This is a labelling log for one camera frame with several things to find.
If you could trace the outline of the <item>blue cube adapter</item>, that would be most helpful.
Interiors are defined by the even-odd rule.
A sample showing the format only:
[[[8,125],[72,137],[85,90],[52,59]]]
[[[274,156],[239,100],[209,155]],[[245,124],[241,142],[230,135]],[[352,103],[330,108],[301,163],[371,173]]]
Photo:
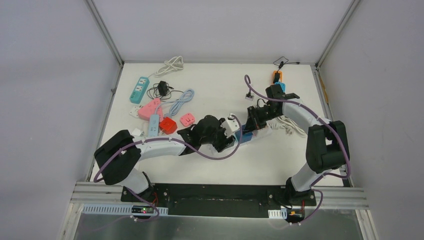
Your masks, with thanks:
[[[254,136],[253,132],[242,133],[241,130],[238,130],[237,132],[234,133],[234,137],[237,143],[240,142],[241,146],[250,142],[253,136]]]

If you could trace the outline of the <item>white long power strip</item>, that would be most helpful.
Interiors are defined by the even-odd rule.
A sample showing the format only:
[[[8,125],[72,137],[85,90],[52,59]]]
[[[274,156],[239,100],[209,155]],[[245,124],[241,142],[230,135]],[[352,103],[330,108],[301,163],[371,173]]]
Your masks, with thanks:
[[[244,144],[250,144],[254,141],[260,140],[262,138],[266,138],[268,136],[270,136],[273,132],[277,131],[277,130],[285,130],[286,134],[288,135],[292,135],[295,132],[295,128],[293,128],[292,126],[289,126],[285,123],[274,123],[274,122],[270,122],[267,124],[267,126],[265,128],[262,128],[260,130],[253,130],[253,138],[251,141],[249,141],[248,143]]]

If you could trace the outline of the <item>pink square plug adapter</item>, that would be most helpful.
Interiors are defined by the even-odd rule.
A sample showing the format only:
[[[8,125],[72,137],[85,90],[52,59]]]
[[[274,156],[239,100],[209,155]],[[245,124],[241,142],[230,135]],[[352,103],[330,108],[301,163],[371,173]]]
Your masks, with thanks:
[[[184,114],[183,116],[181,116],[179,121],[184,127],[189,127],[195,124],[196,119],[191,113],[188,112]]]

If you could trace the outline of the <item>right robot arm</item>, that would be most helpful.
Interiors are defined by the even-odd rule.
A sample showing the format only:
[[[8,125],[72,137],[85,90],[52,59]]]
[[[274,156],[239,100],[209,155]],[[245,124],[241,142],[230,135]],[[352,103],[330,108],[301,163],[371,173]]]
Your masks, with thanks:
[[[286,183],[274,201],[284,207],[301,205],[314,195],[312,186],[333,170],[347,165],[349,146],[346,126],[341,121],[319,117],[295,93],[285,93],[278,84],[266,88],[266,103],[247,108],[243,134],[259,131],[268,121],[286,117],[294,121],[307,136],[303,167]]]

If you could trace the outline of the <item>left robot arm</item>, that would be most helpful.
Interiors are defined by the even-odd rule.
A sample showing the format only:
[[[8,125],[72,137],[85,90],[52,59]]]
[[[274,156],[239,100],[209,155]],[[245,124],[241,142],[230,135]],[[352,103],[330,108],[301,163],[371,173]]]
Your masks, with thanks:
[[[232,146],[239,148],[241,142],[235,139],[234,134],[240,128],[239,119],[230,114],[228,118],[221,119],[206,115],[194,126],[168,136],[141,137],[132,135],[127,129],[120,130],[94,152],[99,170],[93,181],[121,185],[132,190],[140,202],[147,202],[152,198],[153,189],[147,175],[135,168],[139,161],[193,153],[209,160],[224,160],[236,151],[216,157],[200,152],[200,148],[210,145],[217,152]]]

